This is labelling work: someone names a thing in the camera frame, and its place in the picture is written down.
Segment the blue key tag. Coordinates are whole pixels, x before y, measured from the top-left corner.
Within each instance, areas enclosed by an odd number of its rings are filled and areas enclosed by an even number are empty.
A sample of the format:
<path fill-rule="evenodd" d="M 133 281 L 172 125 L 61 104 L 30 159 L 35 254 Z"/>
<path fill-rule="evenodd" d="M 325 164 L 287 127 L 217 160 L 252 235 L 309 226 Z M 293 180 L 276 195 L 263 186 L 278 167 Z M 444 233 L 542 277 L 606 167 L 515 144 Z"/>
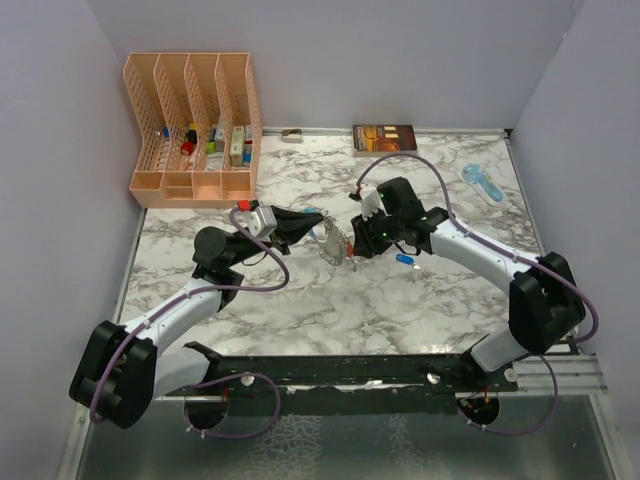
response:
<path fill-rule="evenodd" d="M 421 267 L 416 263 L 416 261 L 415 261 L 413 256 L 402 254 L 402 253 L 398 253 L 395 256 L 395 259 L 399 264 L 402 264 L 402 265 L 404 265 L 404 266 L 406 266 L 408 268 L 411 268 L 411 269 L 416 270 L 416 271 L 420 271 L 421 270 Z"/>

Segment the metal keyring holder blue handle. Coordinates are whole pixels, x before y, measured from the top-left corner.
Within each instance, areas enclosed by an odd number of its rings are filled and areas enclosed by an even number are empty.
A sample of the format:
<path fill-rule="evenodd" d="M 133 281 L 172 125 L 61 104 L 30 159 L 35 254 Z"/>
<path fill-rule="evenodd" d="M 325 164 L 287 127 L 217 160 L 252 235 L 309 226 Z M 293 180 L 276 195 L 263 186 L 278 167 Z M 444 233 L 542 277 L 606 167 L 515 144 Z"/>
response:
<path fill-rule="evenodd" d="M 304 213 L 321 213 L 323 220 L 308 231 L 307 235 L 319 247 L 321 258 L 331 266 L 341 265 L 348 257 L 349 240 L 333 217 L 317 208 L 307 206 Z"/>

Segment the red key tag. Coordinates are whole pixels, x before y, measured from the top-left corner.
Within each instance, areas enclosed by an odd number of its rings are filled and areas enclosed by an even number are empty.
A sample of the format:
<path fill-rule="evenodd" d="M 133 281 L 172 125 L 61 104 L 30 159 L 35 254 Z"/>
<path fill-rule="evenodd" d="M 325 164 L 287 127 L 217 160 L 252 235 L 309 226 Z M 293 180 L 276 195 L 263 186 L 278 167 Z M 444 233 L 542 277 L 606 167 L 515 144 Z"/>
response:
<path fill-rule="evenodd" d="M 357 260 L 354 256 L 354 247 L 353 244 L 351 243 L 351 241 L 347 241 L 346 242 L 346 253 L 347 253 L 347 258 L 349 259 L 350 263 L 351 263 L 351 267 L 352 267 L 352 271 L 353 272 L 357 272 Z"/>

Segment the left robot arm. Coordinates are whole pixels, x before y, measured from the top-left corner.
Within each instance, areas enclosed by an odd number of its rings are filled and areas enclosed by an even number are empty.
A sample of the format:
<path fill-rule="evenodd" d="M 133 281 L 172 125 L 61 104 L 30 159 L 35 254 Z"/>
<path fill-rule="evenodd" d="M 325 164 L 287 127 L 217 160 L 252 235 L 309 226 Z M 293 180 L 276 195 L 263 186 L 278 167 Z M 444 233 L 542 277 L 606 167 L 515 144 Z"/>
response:
<path fill-rule="evenodd" d="M 234 265 L 264 253 L 281 268 L 283 278 L 260 290 L 284 288 L 290 280 L 284 256 L 325 217 L 241 201 L 229 219 L 232 232 L 213 226 L 198 231 L 195 269 L 175 294 L 134 320 L 104 321 L 92 331 L 69 388 L 70 398 L 88 408 L 92 423 L 109 421 L 129 428 L 158 396 L 187 385 L 202 395 L 214 392 L 221 371 L 205 352 L 193 347 L 169 357 L 164 352 L 195 324 L 223 310 L 238 292 L 249 289 Z"/>

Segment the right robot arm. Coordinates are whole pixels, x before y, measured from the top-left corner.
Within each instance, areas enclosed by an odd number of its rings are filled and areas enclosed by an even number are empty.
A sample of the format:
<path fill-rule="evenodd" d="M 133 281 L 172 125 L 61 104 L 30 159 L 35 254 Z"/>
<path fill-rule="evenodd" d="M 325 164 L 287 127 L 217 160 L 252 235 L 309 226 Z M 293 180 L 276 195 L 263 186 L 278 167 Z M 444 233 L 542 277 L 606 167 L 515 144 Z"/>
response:
<path fill-rule="evenodd" d="M 546 353 L 586 316 L 564 257 L 555 252 L 538 257 L 493 243 L 446 209 L 425 209 L 403 177 L 379 185 L 360 205 L 351 220 L 356 256 L 371 259 L 404 243 L 416 254 L 462 265 L 507 295 L 507 324 L 462 356 L 459 378 L 469 390 L 483 390 L 497 370 L 514 360 Z"/>

